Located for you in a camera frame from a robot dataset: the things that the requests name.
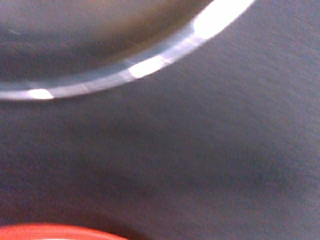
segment table surface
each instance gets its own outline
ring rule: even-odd
[[[320,236],[320,4],[258,0],[150,76],[0,104],[0,225],[132,240]]]

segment red object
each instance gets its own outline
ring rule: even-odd
[[[55,224],[0,227],[0,240],[126,240],[102,231]]]

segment dark gray surface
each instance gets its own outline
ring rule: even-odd
[[[0,224],[132,239],[319,239],[319,10],[261,0],[139,81],[1,104]]]

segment red plastic rim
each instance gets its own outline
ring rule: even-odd
[[[102,231],[56,224],[0,227],[0,240],[126,240]]]

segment red lid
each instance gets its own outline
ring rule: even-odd
[[[126,240],[102,231],[56,224],[0,227],[0,240]]]

